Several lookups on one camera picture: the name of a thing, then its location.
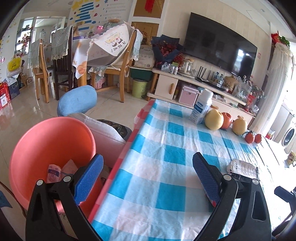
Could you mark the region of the grey milk carton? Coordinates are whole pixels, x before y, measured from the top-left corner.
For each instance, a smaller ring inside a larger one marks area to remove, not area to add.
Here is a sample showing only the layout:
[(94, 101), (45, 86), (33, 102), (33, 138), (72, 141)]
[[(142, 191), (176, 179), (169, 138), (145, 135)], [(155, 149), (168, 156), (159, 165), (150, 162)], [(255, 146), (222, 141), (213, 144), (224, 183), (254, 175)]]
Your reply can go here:
[(227, 172), (252, 179), (258, 179), (258, 168), (248, 162), (238, 159), (233, 159), (228, 164)]

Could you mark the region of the green small trash can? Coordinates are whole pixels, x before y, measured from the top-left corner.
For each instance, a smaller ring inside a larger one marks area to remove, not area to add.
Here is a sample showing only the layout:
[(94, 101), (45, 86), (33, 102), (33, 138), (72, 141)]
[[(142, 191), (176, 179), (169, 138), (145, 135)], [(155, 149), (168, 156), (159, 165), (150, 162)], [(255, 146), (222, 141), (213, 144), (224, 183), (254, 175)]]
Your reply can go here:
[(133, 79), (132, 96), (142, 98), (146, 95), (147, 81), (141, 79)]

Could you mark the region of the orange tangerine with leaf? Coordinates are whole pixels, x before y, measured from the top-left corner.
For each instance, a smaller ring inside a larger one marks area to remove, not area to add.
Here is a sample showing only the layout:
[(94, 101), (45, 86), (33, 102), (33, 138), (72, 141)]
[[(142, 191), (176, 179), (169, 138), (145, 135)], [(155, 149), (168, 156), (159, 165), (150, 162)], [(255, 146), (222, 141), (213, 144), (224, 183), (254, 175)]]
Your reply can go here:
[(252, 144), (255, 140), (255, 135), (254, 135), (253, 131), (245, 132), (244, 139), (248, 144)]

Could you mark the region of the orange tangerine right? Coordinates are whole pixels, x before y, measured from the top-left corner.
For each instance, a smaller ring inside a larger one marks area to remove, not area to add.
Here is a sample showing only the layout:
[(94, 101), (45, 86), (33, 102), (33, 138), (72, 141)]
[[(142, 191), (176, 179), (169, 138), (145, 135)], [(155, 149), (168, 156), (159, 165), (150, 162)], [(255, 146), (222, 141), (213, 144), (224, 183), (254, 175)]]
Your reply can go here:
[(261, 143), (261, 141), (262, 141), (262, 135), (259, 134), (259, 133), (256, 134), (255, 137), (254, 137), (254, 142), (259, 144), (259, 143)]

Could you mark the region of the yellow pear right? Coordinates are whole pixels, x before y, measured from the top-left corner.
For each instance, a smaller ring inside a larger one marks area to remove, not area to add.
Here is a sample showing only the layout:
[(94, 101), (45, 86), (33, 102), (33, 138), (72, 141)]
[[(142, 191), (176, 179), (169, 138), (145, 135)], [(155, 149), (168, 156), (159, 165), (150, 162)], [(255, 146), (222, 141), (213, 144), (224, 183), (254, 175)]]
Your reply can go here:
[(232, 123), (232, 131), (240, 136), (243, 135), (247, 130), (247, 122), (244, 119), (244, 117), (238, 115), (237, 119), (233, 121)]

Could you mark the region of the yellow pear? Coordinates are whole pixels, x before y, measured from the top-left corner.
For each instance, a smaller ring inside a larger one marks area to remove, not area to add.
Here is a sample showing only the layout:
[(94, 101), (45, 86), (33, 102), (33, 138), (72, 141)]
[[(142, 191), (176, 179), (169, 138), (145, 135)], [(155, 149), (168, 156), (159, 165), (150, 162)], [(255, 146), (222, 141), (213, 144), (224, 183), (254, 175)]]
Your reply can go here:
[(237, 119), (233, 121), (232, 123), (232, 131), (240, 136), (243, 135), (247, 130), (247, 122), (244, 119), (244, 117), (238, 115)]
[(204, 119), (205, 126), (210, 130), (218, 130), (224, 123), (224, 116), (217, 109), (208, 111)]

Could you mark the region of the blue checkered tablecloth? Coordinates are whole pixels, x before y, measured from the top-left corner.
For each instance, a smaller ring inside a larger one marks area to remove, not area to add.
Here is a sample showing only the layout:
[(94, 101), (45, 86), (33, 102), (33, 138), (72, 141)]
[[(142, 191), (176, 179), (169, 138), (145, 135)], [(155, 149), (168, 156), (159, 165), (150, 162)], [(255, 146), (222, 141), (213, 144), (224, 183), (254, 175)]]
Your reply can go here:
[(223, 173), (232, 159), (257, 166), (271, 224), (279, 220), (269, 147), (196, 125), (190, 113), (153, 103), (92, 221), (103, 240), (193, 240), (212, 211), (192, 165), (196, 152)]

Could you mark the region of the yellow pear left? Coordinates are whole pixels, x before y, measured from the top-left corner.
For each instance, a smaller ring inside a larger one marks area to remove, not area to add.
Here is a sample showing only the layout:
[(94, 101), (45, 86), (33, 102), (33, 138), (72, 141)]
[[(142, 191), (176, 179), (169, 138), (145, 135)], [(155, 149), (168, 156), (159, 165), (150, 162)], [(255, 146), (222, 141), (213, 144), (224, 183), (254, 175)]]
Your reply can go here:
[(204, 119), (205, 126), (210, 130), (218, 130), (224, 123), (224, 116), (217, 109), (208, 111)]

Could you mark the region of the red apple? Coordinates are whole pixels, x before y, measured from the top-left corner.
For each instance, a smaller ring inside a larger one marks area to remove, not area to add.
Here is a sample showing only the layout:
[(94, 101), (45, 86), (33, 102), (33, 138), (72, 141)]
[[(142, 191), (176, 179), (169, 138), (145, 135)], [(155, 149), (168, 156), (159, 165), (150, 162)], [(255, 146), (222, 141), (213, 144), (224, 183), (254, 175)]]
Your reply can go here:
[(226, 130), (232, 124), (232, 116), (231, 116), (231, 114), (225, 113), (225, 112), (222, 113), (222, 116), (224, 118), (224, 121), (221, 126), (221, 129)]

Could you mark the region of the pink storage box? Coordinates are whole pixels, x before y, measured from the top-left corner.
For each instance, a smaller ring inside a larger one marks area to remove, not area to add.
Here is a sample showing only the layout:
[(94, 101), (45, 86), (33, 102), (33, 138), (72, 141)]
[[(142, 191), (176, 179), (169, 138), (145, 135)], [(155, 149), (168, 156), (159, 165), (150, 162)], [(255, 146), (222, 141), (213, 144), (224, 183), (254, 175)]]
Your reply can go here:
[(193, 106), (198, 97), (199, 90), (195, 85), (182, 83), (179, 94), (179, 103)]

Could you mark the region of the white electric kettle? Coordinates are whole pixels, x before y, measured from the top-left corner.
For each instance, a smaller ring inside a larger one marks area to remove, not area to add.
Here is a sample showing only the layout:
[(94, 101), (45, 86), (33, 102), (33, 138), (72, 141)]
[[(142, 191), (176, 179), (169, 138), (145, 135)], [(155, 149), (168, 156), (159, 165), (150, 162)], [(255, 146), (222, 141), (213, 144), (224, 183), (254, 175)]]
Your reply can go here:
[(182, 67), (179, 68), (178, 73), (194, 77), (193, 67), (194, 67), (194, 59), (186, 59)]

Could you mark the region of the white bib cloth on chair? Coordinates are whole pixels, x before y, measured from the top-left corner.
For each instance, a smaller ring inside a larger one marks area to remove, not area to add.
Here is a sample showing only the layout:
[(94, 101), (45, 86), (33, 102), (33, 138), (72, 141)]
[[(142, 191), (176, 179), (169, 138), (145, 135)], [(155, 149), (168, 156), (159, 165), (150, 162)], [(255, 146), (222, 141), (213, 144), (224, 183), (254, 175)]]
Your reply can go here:
[(96, 34), (91, 38), (73, 41), (75, 77), (83, 76), (88, 67), (107, 68), (126, 50), (135, 28), (126, 22)]

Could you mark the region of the black flat television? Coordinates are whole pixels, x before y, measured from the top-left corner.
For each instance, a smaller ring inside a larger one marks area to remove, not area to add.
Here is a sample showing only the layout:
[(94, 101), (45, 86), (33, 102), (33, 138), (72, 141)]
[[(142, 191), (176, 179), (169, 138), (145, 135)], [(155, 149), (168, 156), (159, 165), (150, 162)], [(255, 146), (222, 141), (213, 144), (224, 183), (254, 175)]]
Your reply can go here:
[(230, 28), (191, 13), (183, 53), (220, 67), (236, 76), (250, 77), (257, 47)]

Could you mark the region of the red flower bouquet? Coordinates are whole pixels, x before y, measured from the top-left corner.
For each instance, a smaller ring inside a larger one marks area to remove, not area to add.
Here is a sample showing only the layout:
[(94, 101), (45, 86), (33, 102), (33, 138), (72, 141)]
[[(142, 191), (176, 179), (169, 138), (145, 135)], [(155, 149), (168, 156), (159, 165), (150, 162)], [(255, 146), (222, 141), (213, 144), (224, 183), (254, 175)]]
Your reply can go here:
[(183, 46), (179, 44), (179, 38), (172, 38), (166, 35), (160, 37), (152, 37), (151, 44), (155, 57), (155, 68), (161, 69), (166, 63), (178, 63), (179, 67), (184, 63), (184, 55), (182, 53)]

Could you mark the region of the red Chinese knot decoration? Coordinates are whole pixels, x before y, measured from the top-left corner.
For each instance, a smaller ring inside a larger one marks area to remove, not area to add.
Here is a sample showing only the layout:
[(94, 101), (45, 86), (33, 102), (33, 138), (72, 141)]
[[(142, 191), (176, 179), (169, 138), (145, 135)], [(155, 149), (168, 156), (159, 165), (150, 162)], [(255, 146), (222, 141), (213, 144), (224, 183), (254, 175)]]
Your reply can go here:
[(154, 6), (154, 0), (146, 0), (146, 1), (145, 1), (144, 9), (145, 9), (148, 13), (152, 13), (153, 6)]

